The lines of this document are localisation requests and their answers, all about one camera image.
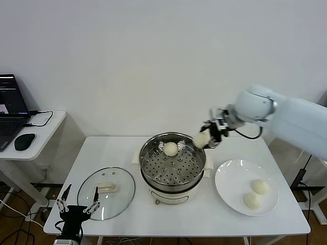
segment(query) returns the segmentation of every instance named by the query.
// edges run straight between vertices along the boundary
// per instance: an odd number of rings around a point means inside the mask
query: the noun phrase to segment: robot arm
[[[245,123],[257,124],[274,136],[316,157],[327,159],[326,107],[252,85],[239,94],[234,105],[228,105],[226,109],[211,109],[211,119],[205,122],[204,127],[207,125],[208,129],[216,130],[209,130],[211,138],[206,147],[215,148],[222,135],[227,137],[226,132]]]

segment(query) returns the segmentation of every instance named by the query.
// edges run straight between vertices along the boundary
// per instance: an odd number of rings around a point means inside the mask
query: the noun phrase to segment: laptop
[[[0,75],[0,152],[31,118],[13,74]]]

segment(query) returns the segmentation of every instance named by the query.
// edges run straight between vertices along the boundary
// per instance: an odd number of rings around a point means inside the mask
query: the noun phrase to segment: cable
[[[30,236],[32,236],[32,238],[33,238],[33,245],[34,245],[34,241],[35,241],[35,236],[33,235],[33,234],[31,234],[31,233],[27,233],[26,231],[24,231],[24,230],[16,230],[16,231],[14,231],[13,233],[11,233],[9,236],[7,236],[4,240],[2,240],[2,242],[0,242],[0,245],[2,245],[7,239],[9,239],[9,237],[11,237],[13,234],[15,234],[16,232],[20,232],[20,231],[22,231],[22,232],[24,232],[24,233],[26,233],[27,235],[30,235]]]
[[[44,171],[44,178],[42,180],[40,180],[39,182],[35,183],[33,186],[36,186],[39,183],[41,183],[42,181],[46,180],[46,177],[48,175],[48,170],[47,169],[42,169],[42,171]]]
[[[18,196],[17,194],[12,193],[12,192],[0,192],[0,193],[11,194],[11,195],[14,195],[14,196],[20,198],[21,200],[23,200],[23,201],[25,202],[25,204],[26,204],[28,210],[31,209],[31,208],[30,208],[30,205],[26,202],[26,200],[23,199],[22,197]],[[26,232],[26,231],[24,231],[23,229],[21,229],[21,227],[22,227],[22,225],[23,225],[23,223],[24,223],[24,219],[23,219],[22,222],[21,222],[21,224],[20,224],[19,229],[16,230],[16,231],[14,231],[13,233],[11,233],[9,236],[7,236],[7,237],[6,237],[6,238],[5,238],[5,239],[4,239],[0,244],[3,244],[3,243],[4,243],[4,242],[9,238],[9,237],[11,237],[13,234],[15,234],[15,233],[17,232],[16,241],[15,241],[15,244],[16,244],[16,243],[17,243],[17,240],[18,240],[19,232],[22,231],[22,232],[25,232],[25,233],[28,235],[25,244],[27,244],[28,239],[29,239],[29,236],[31,235],[32,238],[33,238],[33,245],[34,245],[35,237],[34,237],[33,234],[30,233],[30,229],[31,229],[31,221],[29,221],[29,222],[30,222],[30,223],[29,223],[29,232]]]
[[[236,129],[232,129],[231,131],[235,131],[235,132],[237,132],[239,135],[241,135],[241,136],[243,136],[243,137],[245,137],[245,138],[247,138],[247,139],[258,139],[258,138],[262,135],[262,131],[263,131],[263,129],[262,129],[262,127],[260,127],[259,134],[258,134],[256,137],[249,137],[249,136],[246,136],[245,134],[242,134],[241,132],[239,132],[239,131],[236,130]]]
[[[31,220],[31,219],[28,218],[26,215],[24,215],[24,214],[22,214],[21,212],[19,212],[19,211],[13,209],[12,207],[10,207],[9,205],[7,205],[7,204],[6,204],[4,201],[2,201],[1,199],[0,199],[0,202],[2,202],[5,206],[7,206],[7,207],[10,208],[11,210],[15,211],[16,213],[19,213],[20,215],[22,215],[22,216],[24,216],[25,218],[29,219],[31,222],[36,223],[36,224],[38,224],[39,226],[41,226],[42,228],[44,228],[43,225],[41,225],[40,223],[38,223],[38,222],[36,222],[36,221],[34,221],[34,220]]]
[[[301,169],[298,171],[298,173],[297,173],[295,179],[293,180],[293,183],[291,184],[291,190],[294,190],[294,189],[295,189],[295,188],[296,188],[296,187],[297,187],[297,186],[302,182],[302,179],[303,179],[304,175],[305,175],[306,172],[307,172],[307,171],[306,171],[306,167],[307,167],[308,163],[310,162],[311,157],[312,157],[312,155],[310,155],[310,157],[308,158],[305,167],[304,167],[304,168],[301,168]]]
[[[184,237],[191,245],[193,245],[193,243],[191,243],[191,241],[188,239],[188,238],[186,238],[186,237]]]
[[[123,237],[123,238],[118,242],[118,245],[123,244],[123,243],[125,243],[125,242],[127,242],[127,241],[135,241],[135,240],[139,240],[140,238],[141,238],[141,237],[133,238],[133,239],[128,239],[128,238]]]
[[[303,183],[303,182],[300,182],[300,184],[304,185],[306,188],[308,188],[308,186]],[[310,191],[308,190],[308,195],[309,195],[309,209],[308,209],[308,216],[307,216],[307,222],[310,226],[310,222],[309,222],[309,218],[310,218],[310,210],[311,210],[311,193]],[[307,234],[307,245],[309,245],[309,234]]]
[[[189,242],[189,244],[193,245],[193,243],[188,238],[186,238],[186,237],[184,237],[184,238]]]
[[[55,228],[56,228],[58,231],[60,231],[60,232],[62,232],[62,229],[61,229],[60,227],[58,227],[58,225],[61,224],[61,223],[64,223],[64,221],[63,221],[63,220],[60,220],[60,221],[58,221],[58,222],[55,223]]]
[[[307,167],[307,165],[308,165],[308,163],[309,163],[309,161],[310,161],[311,158],[312,158],[312,154],[311,154],[310,157],[308,158],[307,163],[305,164],[305,167],[304,167],[303,169],[306,169],[306,167]]]
[[[51,115],[46,120],[46,122],[44,124],[42,124],[42,125],[34,125],[32,123],[28,123],[28,124],[24,124],[24,127],[43,127],[43,126],[45,126],[50,121],[51,117],[53,116],[53,111],[38,111],[38,112],[35,112],[35,114],[48,113],[48,112],[50,112]]]

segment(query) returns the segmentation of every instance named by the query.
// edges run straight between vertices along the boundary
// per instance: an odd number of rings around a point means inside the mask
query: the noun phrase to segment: white table
[[[134,151],[148,137],[88,137],[63,185],[72,184],[67,204],[77,203],[83,181],[93,172],[110,166],[129,171],[136,190],[130,206],[113,219],[83,223],[85,236],[135,237],[247,237],[274,236],[259,244],[272,244],[286,235],[310,232],[305,216],[263,139],[229,137],[215,150],[206,150],[215,169],[229,159],[246,159],[264,168],[277,182],[279,203],[268,215],[251,217],[231,209],[218,195],[213,178],[204,178],[192,200],[178,205],[155,205],[138,168],[131,164]],[[44,232],[58,234],[55,222],[61,220],[54,207]]]
[[[35,125],[42,125],[46,122],[50,115],[50,113],[37,114],[33,116],[29,122]],[[9,186],[12,187],[13,184],[18,186],[36,201],[30,210],[31,213],[37,212],[40,207],[47,206],[48,200],[45,198],[45,195],[49,191],[49,188],[43,188],[43,190],[39,192],[30,184],[30,180],[24,175],[24,173],[22,173],[19,168],[16,167],[13,161],[32,161],[37,158],[65,117],[65,111],[54,111],[52,118],[44,127],[23,128],[16,136],[16,138],[22,134],[35,134],[35,139],[33,140],[30,147],[25,151],[16,151],[14,147],[14,139],[9,144],[9,146],[0,153],[0,171],[7,177],[7,179],[10,180],[11,183],[8,183]],[[10,192],[14,190],[19,189],[12,187]],[[53,204],[54,201],[51,200],[49,207],[52,207]]]

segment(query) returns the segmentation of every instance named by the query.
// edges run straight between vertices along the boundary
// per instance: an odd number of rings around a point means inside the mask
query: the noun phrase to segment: wall socket
[[[50,165],[39,165],[40,170],[45,171],[47,170],[48,172],[51,171],[51,166]]]

